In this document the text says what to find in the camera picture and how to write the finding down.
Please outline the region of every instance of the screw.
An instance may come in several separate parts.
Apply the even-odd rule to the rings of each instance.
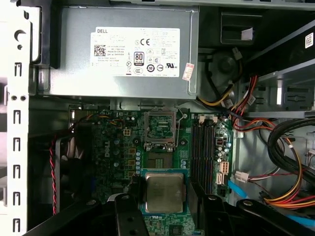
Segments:
[[[208,199],[211,200],[211,201],[214,201],[214,200],[217,199],[217,197],[216,196],[209,196]]]
[[[246,206],[249,206],[249,207],[252,206],[252,202],[247,201],[247,200],[243,201],[243,204],[246,205]]]
[[[96,203],[95,200],[90,200],[89,202],[87,202],[87,205],[88,206],[91,206],[91,205],[94,205]]]

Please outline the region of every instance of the motherboard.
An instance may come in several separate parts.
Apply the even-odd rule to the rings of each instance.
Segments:
[[[150,235],[197,235],[187,204],[191,176],[228,201],[230,120],[179,109],[101,111],[92,120],[94,196],[127,193],[145,181],[140,210]]]

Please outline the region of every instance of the barcode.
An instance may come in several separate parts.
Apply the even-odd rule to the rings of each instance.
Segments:
[[[94,45],[94,56],[105,57],[106,56],[106,45]]]
[[[305,37],[305,48],[309,48],[314,44],[314,33],[310,33]]]
[[[256,98],[253,95],[250,95],[250,98],[247,101],[248,105],[251,106],[255,100],[256,100]]]

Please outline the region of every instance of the black cable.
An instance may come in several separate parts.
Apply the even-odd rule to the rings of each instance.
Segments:
[[[205,108],[207,108],[208,110],[211,110],[211,111],[216,111],[216,112],[222,112],[223,114],[229,114],[233,117],[236,117],[238,119],[242,119],[241,116],[235,114],[234,112],[230,111],[229,109],[227,109],[226,107],[220,107],[220,106],[208,106],[207,104],[204,104],[203,102],[201,102],[199,100],[199,98],[197,98],[197,101],[199,101],[199,103],[204,106]]]
[[[221,99],[221,94],[219,93],[215,83],[213,83],[213,80],[211,78],[212,77],[212,73],[211,73],[211,71],[209,71],[210,61],[211,60],[206,60],[206,62],[205,62],[206,78],[207,78],[207,81],[208,81],[209,85],[211,86],[213,92],[215,93],[215,95],[217,97],[217,100],[220,100]]]
[[[280,148],[277,148],[277,140],[284,135],[286,132],[291,130],[305,127],[309,125],[315,125],[315,118],[312,119],[297,119],[288,120],[277,125],[271,132],[268,138],[268,154],[271,161],[280,167],[281,169],[290,173],[296,173],[299,171],[297,161],[285,156]],[[303,168],[303,179],[309,182],[312,186],[315,186],[315,171],[308,166],[302,165]]]

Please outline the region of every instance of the ce mark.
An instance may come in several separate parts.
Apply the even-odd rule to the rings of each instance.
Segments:
[[[144,46],[144,44],[149,46],[150,45],[150,39],[148,38],[146,40],[145,38],[143,38],[143,39],[140,40],[140,43],[141,43],[142,46]]]

